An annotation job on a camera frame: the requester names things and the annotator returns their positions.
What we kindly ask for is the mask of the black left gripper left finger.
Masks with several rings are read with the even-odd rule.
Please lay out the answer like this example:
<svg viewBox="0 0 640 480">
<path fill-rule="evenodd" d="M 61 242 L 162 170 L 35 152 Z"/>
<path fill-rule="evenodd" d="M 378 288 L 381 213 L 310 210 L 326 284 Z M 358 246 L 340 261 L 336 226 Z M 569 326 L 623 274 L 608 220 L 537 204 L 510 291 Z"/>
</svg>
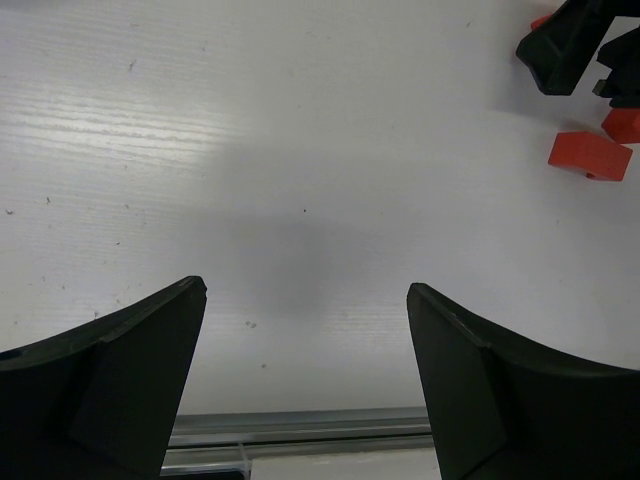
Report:
<svg viewBox="0 0 640 480">
<path fill-rule="evenodd" d="M 189 276 L 2 352 L 2 478 L 159 478 L 206 301 Z"/>
</svg>

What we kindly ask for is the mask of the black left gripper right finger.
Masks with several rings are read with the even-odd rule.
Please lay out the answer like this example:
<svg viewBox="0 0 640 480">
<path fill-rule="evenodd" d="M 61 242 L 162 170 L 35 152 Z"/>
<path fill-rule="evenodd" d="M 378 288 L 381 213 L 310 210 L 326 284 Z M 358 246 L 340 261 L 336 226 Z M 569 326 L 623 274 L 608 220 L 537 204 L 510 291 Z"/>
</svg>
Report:
<svg viewBox="0 0 640 480">
<path fill-rule="evenodd" d="M 425 284 L 406 305 L 443 478 L 638 477 L 637 371 L 544 346 Z"/>
</svg>

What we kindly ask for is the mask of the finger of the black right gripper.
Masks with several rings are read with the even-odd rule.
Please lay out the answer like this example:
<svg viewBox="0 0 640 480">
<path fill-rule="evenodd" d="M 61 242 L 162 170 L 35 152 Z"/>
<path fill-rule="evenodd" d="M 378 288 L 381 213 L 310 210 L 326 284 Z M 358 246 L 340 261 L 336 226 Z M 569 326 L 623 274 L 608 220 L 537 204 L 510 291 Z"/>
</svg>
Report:
<svg viewBox="0 0 640 480">
<path fill-rule="evenodd" d="M 616 3 L 567 0 L 518 44 L 516 57 L 545 95 L 570 95 L 616 17 Z"/>
<path fill-rule="evenodd" d="M 597 62 L 610 69 L 599 80 L 594 94 L 609 99 L 612 108 L 639 108 L 639 28 L 606 43 L 598 52 Z"/>
</svg>

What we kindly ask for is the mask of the small red block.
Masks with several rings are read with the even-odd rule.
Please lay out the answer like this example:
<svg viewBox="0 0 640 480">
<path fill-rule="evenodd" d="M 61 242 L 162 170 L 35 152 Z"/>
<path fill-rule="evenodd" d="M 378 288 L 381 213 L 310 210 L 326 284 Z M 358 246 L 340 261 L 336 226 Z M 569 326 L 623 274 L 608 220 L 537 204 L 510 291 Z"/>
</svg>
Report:
<svg viewBox="0 0 640 480">
<path fill-rule="evenodd" d="M 640 109 L 612 108 L 601 127 L 618 144 L 639 144 Z"/>
</svg>

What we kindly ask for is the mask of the red wood block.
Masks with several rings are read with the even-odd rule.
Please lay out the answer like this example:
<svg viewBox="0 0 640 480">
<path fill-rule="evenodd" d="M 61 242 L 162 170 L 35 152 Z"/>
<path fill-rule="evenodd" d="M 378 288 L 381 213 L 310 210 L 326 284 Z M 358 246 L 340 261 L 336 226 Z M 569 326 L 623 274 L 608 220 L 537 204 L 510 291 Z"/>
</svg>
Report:
<svg viewBox="0 0 640 480">
<path fill-rule="evenodd" d="M 633 151 L 591 132 L 556 135 L 548 164 L 582 174 L 597 181 L 624 179 Z"/>
</svg>

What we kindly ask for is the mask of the red block with letter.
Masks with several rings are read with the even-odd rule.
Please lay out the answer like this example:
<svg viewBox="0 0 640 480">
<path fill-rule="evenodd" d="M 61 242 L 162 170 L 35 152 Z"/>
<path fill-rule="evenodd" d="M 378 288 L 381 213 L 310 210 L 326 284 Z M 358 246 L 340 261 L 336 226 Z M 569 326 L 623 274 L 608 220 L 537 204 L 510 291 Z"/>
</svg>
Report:
<svg viewBox="0 0 640 480">
<path fill-rule="evenodd" d="M 534 20 L 531 24 L 530 24 L 530 29 L 531 30 L 535 30 L 538 27 L 540 27 L 542 24 L 544 24 L 548 19 L 550 18 L 550 15 L 545 15 L 542 16 L 536 20 Z"/>
</svg>

